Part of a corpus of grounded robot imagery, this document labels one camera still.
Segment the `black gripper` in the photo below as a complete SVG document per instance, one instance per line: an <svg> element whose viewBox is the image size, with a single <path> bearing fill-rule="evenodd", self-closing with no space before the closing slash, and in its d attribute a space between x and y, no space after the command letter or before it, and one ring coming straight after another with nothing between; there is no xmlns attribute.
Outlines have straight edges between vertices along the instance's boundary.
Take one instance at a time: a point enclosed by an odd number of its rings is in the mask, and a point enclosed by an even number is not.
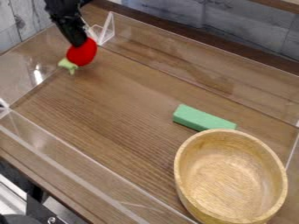
<svg viewBox="0 0 299 224"><path fill-rule="evenodd" d="M44 0L44 2L51 21L59 27L63 36L73 46L80 47L88 38L80 8L88 0Z"/></svg>

